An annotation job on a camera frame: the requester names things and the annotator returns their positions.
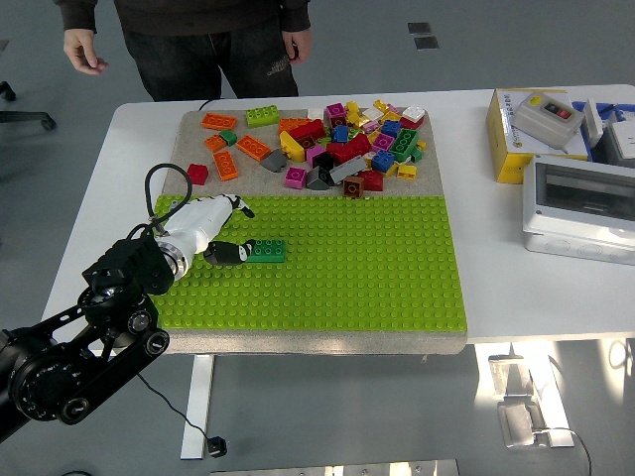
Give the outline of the person's right hand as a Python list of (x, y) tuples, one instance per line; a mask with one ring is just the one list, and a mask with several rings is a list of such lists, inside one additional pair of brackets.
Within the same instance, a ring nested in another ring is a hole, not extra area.
[(94, 49), (95, 33), (88, 29), (68, 29), (63, 34), (63, 52), (73, 68), (88, 75), (101, 75), (109, 64)]

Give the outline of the person's left hand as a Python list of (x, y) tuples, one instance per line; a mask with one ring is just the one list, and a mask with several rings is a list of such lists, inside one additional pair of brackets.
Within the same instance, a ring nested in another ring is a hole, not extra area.
[(302, 63), (309, 58), (313, 44), (310, 29), (298, 32), (282, 31), (282, 39), (290, 63)]

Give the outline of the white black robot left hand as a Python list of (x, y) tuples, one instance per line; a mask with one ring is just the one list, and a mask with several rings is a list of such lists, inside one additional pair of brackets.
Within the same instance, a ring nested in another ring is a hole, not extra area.
[(159, 247), (172, 253), (186, 273), (196, 254), (207, 249), (234, 210), (248, 218), (255, 216), (244, 200), (235, 194), (196, 198), (176, 212), (164, 226), (166, 234), (156, 238)]

